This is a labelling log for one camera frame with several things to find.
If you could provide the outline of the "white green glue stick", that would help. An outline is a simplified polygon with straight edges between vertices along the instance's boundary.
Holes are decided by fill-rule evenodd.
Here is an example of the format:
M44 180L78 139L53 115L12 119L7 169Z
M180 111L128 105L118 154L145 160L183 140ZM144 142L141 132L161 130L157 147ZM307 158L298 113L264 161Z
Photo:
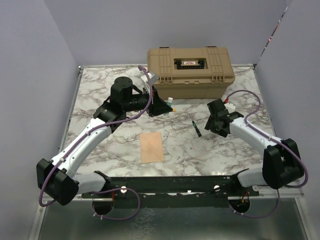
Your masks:
M173 98L172 98L172 97L169 97L169 98L167 99L167 105L171 107L172 104L173 104Z

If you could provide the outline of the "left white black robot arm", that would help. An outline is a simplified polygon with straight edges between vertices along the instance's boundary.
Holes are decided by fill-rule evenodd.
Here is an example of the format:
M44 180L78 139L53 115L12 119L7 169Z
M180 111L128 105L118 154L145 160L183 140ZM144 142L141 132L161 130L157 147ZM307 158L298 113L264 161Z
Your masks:
M114 80L109 97L99 106L85 129L64 150L51 160L41 159L36 165L39 203L49 195L62 206L81 194L95 193L106 197L111 190L111 179L100 171L76 175L78 168L89 154L125 122L139 118L144 112L150 117L172 112L172 108L159 97L153 84L158 80L154 73L147 73L147 83L138 89L129 77Z

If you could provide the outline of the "peach paper envelope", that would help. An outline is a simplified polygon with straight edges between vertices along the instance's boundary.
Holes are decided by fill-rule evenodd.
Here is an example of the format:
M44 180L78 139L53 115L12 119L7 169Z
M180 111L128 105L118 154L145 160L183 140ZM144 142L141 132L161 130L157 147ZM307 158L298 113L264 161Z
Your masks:
M163 162L165 160L161 132L142 133L139 138L142 164Z

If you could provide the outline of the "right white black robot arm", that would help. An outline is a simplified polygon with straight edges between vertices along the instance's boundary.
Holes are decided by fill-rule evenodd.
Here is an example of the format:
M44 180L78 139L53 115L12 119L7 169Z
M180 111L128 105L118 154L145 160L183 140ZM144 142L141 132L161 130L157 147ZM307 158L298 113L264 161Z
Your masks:
M262 156L261 167L243 170L230 182L229 189L234 195L242 195L251 186L269 186L277 190L305 175L298 161L300 154L295 141L280 139L254 127L239 112L229 112L221 99L208 103L207 107L210 116L206 130L224 138L234 135Z

